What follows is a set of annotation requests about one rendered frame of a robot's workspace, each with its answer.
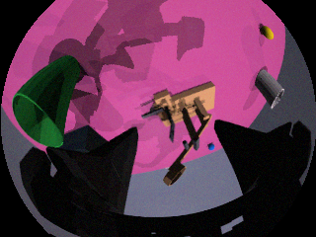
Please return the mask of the yellow ball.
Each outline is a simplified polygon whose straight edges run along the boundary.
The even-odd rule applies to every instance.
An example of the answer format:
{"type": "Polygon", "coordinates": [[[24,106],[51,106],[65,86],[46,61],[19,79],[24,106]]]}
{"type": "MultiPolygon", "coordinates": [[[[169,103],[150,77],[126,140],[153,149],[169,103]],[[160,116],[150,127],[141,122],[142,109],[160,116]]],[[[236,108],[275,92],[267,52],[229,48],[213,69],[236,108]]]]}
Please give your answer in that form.
{"type": "Polygon", "coordinates": [[[272,29],[268,27],[262,27],[262,35],[266,37],[266,39],[272,40],[274,38],[274,33],[272,29]]]}

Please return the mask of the blue ball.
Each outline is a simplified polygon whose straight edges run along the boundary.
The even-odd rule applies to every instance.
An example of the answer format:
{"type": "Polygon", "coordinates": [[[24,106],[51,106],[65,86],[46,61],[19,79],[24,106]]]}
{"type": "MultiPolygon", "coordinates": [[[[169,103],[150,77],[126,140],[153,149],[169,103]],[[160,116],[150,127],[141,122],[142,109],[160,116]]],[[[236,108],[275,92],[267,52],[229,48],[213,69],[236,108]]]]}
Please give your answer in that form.
{"type": "Polygon", "coordinates": [[[214,149],[214,145],[213,145],[213,143],[209,143],[209,145],[208,145],[208,149],[209,149],[209,150],[213,150],[213,149],[214,149]]]}

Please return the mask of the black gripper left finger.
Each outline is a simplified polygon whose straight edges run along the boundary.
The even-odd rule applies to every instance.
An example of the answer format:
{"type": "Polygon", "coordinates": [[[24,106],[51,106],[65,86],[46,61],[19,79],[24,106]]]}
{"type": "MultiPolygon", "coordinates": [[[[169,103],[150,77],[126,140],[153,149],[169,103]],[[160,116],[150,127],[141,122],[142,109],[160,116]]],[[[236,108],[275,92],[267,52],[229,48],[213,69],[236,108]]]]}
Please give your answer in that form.
{"type": "Polygon", "coordinates": [[[82,178],[114,213],[124,214],[137,145],[134,126],[88,153],[52,146],[46,151],[56,170],[82,178]]]}

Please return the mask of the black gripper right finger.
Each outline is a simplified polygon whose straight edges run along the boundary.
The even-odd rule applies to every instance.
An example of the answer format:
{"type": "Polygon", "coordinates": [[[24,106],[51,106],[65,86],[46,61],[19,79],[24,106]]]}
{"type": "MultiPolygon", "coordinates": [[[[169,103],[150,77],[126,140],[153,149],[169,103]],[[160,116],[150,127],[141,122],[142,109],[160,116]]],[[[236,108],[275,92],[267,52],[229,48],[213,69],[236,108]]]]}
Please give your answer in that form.
{"type": "Polygon", "coordinates": [[[218,142],[221,142],[226,157],[232,163],[242,195],[257,186],[256,182],[268,167],[280,140],[289,135],[291,126],[291,121],[288,121],[276,130],[262,133],[260,130],[249,129],[224,119],[214,120],[218,142]]]}

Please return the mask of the white cylindrical cup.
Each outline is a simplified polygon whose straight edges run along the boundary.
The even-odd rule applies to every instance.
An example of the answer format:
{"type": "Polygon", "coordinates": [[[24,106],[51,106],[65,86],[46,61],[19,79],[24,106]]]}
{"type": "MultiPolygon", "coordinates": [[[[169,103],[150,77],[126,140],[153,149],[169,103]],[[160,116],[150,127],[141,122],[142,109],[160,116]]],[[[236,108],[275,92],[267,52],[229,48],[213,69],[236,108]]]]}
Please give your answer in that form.
{"type": "Polygon", "coordinates": [[[266,102],[270,104],[270,107],[275,107],[280,100],[280,96],[283,95],[283,87],[274,79],[268,71],[261,70],[258,72],[256,79],[256,87],[261,94],[264,95],[266,102]]]}

